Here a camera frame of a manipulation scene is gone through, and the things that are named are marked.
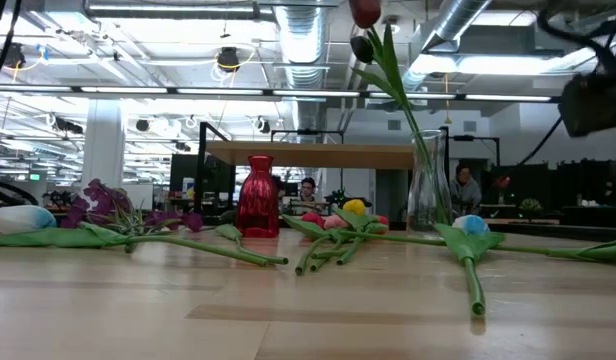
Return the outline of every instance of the ceiling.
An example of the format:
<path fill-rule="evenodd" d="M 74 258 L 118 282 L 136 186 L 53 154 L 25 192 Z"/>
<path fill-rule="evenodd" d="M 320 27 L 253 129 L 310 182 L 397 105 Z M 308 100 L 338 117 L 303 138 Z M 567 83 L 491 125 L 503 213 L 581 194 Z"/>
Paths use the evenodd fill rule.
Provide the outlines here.
<path fill-rule="evenodd" d="M 117 1 L 116 4 L 137 1 L 141 0 Z M 65 5 L 65 11 L 54 9 L 22 13 L 15 28 L 14 42 L 23 45 L 26 63 L 19 71 L 4 69 L 0 75 L 1 84 L 261 89 L 288 86 L 285 74 L 288 63 L 280 45 L 277 24 L 273 22 L 221 20 L 221 12 L 218 20 L 115 18 L 93 22 L 83 14 L 73 11 L 73 3 L 80 3 L 78 1 L 46 0 L 46 3 L 48 2 L 53 5 L 71 5 Z M 355 81 L 349 70 L 356 62 L 348 41 L 357 29 L 350 16 L 348 2 L 338 3 L 339 6 L 329 8 L 327 14 L 326 50 L 319 63 L 319 66 L 327 69 L 323 88 L 364 89 L 366 84 Z M 394 35 L 394 41 L 402 72 L 406 72 L 413 61 L 409 44 L 417 24 L 434 18 L 440 3 L 439 0 L 430 0 L 429 11 L 426 12 L 426 2 L 423 0 L 383 2 L 383 19 L 391 18 L 399 28 Z M 492 41 L 483 40 L 484 35 L 477 29 L 494 29 L 495 33 L 502 34 L 509 32 L 512 34 L 510 36 L 529 34 L 528 36 L 535 39 L 535 14 L 542 3 L 530 0 L 494 0 L 466 32 L 465 41 L 462 37 L 462 43 L 466 45 L 460 47 L 459 54 L 452 56 L 460 59 L 466 53 L 488 55 L 503 51 L 497 49 L 503 46 L 497 45 L 497 41 L 506 42 L 505 39 L 492 35 Z M 567 14 L 577 14 L 578 17 L 585 18 L 594 14 L 605 14 L 614 9 L 616 1 L 580 0 L 574 9 L 576 11 L 570 9 Z M 0 49 L 8 30 L 9 14 L 7 12 L 0 23 Z M 234 76 L 217 70 L 215 57 L 223 47 L 237 48 L 242 66 Z M 429 92 L 552 96 L 559 95 L 563 84 L 573 72 L 592 69 L 595 63 L 594 58 L 590 58 L 578 63 L 576 68 L 555 71 L 550 75 L 488 74 L 492 69 L 486 69 L 486 73 L 480 73 L 480 69 L 460 72 L 459 67 L 458 70 L 448 73 L 447 77 L 428 76 L 422 86 Z M 378 73 L 376 65 L 370 65 L 366 70 Z M 78 136 L 73 136 L 74 141 L 71 142 L 26 140 L 10 143 L 3 141 L 3 137 L 60 137 L 64 134 L 53 130 L 49 125 L 55 118 L 74 122 L 87 131 L 88 101 L 84 97 L 15 96 L 1 93 L 0 157 L 4 159 L 0 159 L 0 168 L 30 167 L 33 162 L 30 160 L 13 163 L 8 157 L 43 155 L 48 158 L 48 161 L 44 162 L 55 164 L 52 169 L 57 170 L 57 173 L 59 170 L 68 169 L 62 168 L 61 163 L 70 165 L 70 170 L 75 171 L 74 168 L 80 165 L 79 159 L 83 157 L 83 140 Z M 193 152 L 196 151 L 194 141 L 198 140 L 200 121 L 207 121 L 221 128 L 232 140 L 268 140 L 269 135 L 261 134 L 257 130 L 257 119 L 267 120 L 272 129 L 278 130 L 292 130 L 296 125 L 291 103 L 286 101 L 132 98 L 122 99 L 122 102 L 128 115 L 128 138 L 179 136 L 182 142 L 189 141 Z M 329 101 L 327 104 L 339 107 L 340 103 Z M 431 111 L 445 109 L 446 106 L 445 101 L 428 101 L 426 105 Z M 481 111 L 482 116 L 487 117 L 502 105 L 488 102 L 452 102 L 450 106 L 451 110 Z M 140 119 L 155 123 L 160 121 L 166 127 L 178 122 L 181 124 L 181 130 L 174 135 L 157 130 L 140 132 L 135 127 Z M 326 122 L 326 126 L 334 130 L 337 123 Z M 157 157 L 151 157 L 150 154 L 170 154 L 177 150 L 172 143 L 138 141 L 129 144 L 126 152 L 129 159 L 134 157 L 154 162 L 155 166 L 163 166 L 161 161 L 157 161 Z M 76 161 L 66 160 L 66 154 L 69 155 L 68 159 Z M 127 170 L 129 178 L 137 177 L 131 169 Z"/>

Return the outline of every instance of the clear glass vase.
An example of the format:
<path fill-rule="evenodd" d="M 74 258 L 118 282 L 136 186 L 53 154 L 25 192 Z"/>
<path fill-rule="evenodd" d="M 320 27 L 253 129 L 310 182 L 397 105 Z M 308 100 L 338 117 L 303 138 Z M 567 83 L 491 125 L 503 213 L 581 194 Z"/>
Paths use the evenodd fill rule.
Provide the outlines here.
<path fill-rule="evenodd" d="M 450 224 L 452 204 L 444 172 L 445 142 L 442 130 L 419 132 L 423 144 L 415 144 L 412 183 L 408 195 L 408 231 L 432 231 L 436 223 Z"/>

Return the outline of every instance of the glass vase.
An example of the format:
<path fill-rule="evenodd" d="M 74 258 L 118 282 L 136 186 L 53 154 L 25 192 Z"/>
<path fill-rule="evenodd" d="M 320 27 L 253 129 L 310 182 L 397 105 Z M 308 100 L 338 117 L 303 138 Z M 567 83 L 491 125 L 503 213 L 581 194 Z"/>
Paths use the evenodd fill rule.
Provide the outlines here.
<path fill-rule="evenodd" d="M 248 157 L 250 175 L 239 194 L 237 228 L 244 237 L 274 238 L 279 235 L 277 188 L 270 175 L 271 156 Z"/>
<path fill-rule="evenodd" d="M 450 224 L 452 204 L 444 172 L 445 133 L 424 130 L 415 143 L 412 183 L 408 196 L 408 231 L 433 231 L 436 223 Z"/>

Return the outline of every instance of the shelf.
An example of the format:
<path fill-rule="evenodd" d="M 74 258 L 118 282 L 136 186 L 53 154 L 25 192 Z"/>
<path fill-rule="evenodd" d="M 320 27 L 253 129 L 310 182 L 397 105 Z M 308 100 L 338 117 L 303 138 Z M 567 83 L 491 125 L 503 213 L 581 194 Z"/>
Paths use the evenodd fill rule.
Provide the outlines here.
<path fill-rule="evenodd" d="M 414 147 L 209 141 L 206 151 L 231 165 L 249 165 L 248 156 L 268 155 L 273 166 L 399 170 L 412 169 Z"/>

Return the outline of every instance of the tulip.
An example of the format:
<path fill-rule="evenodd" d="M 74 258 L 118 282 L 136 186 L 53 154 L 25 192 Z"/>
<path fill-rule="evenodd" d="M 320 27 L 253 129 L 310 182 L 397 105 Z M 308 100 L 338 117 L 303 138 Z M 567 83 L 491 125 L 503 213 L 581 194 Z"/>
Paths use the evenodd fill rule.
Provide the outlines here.
<path fill-rule="evenodd" d="M 361 29 L 373 26 L 381 17 L 381 0 L 348 0 L 355 24 Z"/>
<path fill-rule="evenodd" d="M 352 47 L 352 52 L 359 61 L 366 64 L 372 63 L 374 51 L 368 39 L 363 36 L 355 36 L 350 39 L 350 46 Z"/>

